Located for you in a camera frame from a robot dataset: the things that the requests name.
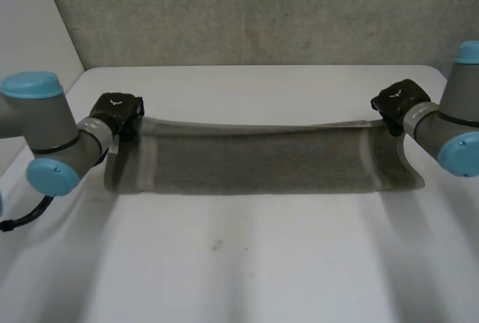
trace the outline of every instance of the white table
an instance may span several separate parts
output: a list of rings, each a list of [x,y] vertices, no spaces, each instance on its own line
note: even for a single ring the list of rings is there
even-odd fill
[[[370,99],[421,66],[136,67],[86,72],[77,120],[98,96],[143,96],[148,116],[308,125],[379,116]],[[102,167],[34,224],[0,235],[0,322],[476,322],[476,179],[406,139],[426,188],[389,194],[114,197]],[[0,179],[5,218],[40,199],[24,150]]]

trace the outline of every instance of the gray cloth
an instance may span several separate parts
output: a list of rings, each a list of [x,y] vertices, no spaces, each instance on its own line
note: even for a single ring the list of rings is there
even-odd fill
[[[107,156],[121,194],[335,194],[424,187],[381,121],[236,126],[144,118]]]

